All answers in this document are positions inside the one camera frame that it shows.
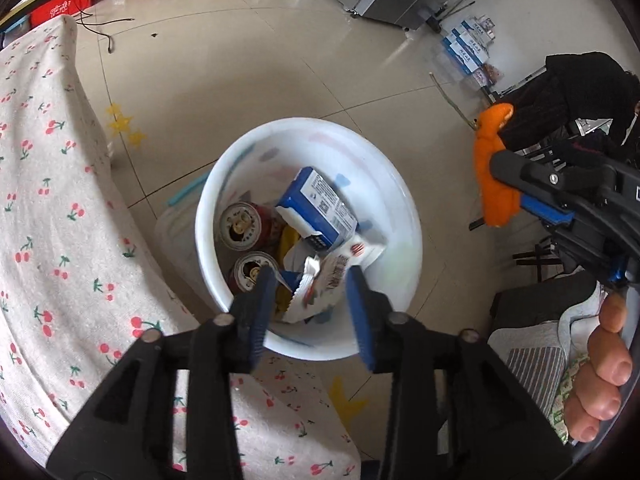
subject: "striped fabric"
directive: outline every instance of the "striped fabric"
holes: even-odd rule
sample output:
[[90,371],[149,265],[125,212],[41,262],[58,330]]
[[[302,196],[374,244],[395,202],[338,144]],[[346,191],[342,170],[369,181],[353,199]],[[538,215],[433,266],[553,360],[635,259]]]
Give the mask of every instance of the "striped fabric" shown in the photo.
[[506,364],[542,413],[548,416],[566,365],[562,349],[553,346],[514,348],[509,352]]

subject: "screw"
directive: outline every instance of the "screw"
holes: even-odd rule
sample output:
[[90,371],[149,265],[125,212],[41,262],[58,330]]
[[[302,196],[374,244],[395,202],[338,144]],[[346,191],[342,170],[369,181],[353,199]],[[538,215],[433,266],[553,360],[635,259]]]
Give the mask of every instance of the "screw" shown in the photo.
[[229,326],[235,320],[236,318],[233,317],[231,314],[229,314],[228,312],[224,312],[223,314],[218,314],[213,319],[213,323],[215,323],[217,326]]
[[465,343],[477,343],[480,341],[480,334],[472,328],[465,328],[460,332],[460,339]]
[[404,312],[392,312],[389,314],[388,319],[394,325],[404,325],[409,321],[409,316]]
[[157,328],[150,328],[149,330],[145,330],[140,336],[140,339],[145,343],[154,343],[158,341],[162,337],[162,332],[160,332]]

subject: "white label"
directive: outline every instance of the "white label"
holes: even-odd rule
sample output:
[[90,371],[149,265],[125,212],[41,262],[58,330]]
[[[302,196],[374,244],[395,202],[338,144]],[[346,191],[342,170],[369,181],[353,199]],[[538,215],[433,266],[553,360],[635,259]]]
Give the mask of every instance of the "white label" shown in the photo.
[[317,171],[313,170],[309,174],[300,193],[340,233],[341,237],[347,238],[353,234],[358,221]]

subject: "black clothing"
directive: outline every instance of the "black clothing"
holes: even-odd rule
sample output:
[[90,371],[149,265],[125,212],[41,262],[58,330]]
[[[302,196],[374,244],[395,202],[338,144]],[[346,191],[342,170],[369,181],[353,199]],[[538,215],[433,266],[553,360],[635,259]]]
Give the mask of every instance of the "black clothing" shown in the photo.
[[[602,52],[557,54],[546,58],[546,72],[503,99],[514,105],[500,138],[511,151],[528,148],[576,119],[613,119],[609,137],[620,145],[640,101],[640,84]],[[631,139],[640,134],[635,127]]]

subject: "cherry print tablecloth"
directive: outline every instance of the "cherry print tablecloth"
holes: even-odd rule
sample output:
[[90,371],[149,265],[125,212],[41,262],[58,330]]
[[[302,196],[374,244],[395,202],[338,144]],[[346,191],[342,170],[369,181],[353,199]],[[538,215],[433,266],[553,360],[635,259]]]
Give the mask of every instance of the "cherry print tablecloth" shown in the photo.
[[[197,323],[166,286],[110,175],[104,133],[60,16],[0,52],[0,416],[37,462],[145,328]],[[274,354],[232,378],[246,478],[357,478],[312,368]],[[186,469],[186,377],[174,467]]]

